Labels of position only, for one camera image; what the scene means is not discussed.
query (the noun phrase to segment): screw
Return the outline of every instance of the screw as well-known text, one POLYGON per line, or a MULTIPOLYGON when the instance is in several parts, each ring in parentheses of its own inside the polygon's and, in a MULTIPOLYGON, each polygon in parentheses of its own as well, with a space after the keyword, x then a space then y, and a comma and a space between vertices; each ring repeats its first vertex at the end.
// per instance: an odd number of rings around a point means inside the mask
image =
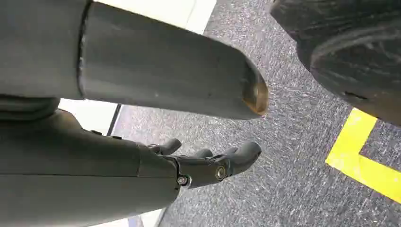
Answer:
POLYGON ((226 177, 226 169, 222 166, 219 166, 216 170, 216 178, 221 181, 225 177, 226 177))
POLYGON ((186 176, 179 176, 177 178, 177 183, 181 186, 185 186, 188 183, 188 178, 186 176))

